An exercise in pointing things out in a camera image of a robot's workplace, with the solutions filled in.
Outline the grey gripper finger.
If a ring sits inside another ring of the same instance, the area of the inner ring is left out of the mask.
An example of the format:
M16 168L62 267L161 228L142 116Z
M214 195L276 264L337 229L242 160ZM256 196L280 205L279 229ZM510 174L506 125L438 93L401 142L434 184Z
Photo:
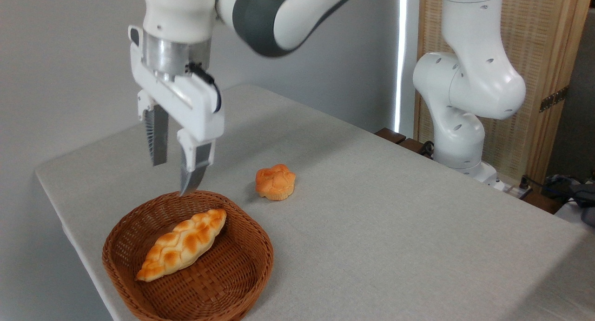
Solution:
M216 141L197 141L186 128L177 132L177 140L181 148L180 196L185 196L198 189L207 167L214 162Z
M138 117L146 129L147 145L153 166L166 163L169 115L144 90L138 92Z

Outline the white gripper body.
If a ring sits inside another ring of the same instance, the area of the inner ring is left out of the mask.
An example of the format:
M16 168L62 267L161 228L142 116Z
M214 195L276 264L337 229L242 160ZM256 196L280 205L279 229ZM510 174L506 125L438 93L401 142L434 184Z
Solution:
M197 141L223 134L225 113L214 79L206 73L211 41L186 44L160 39L129 26L136 83Z

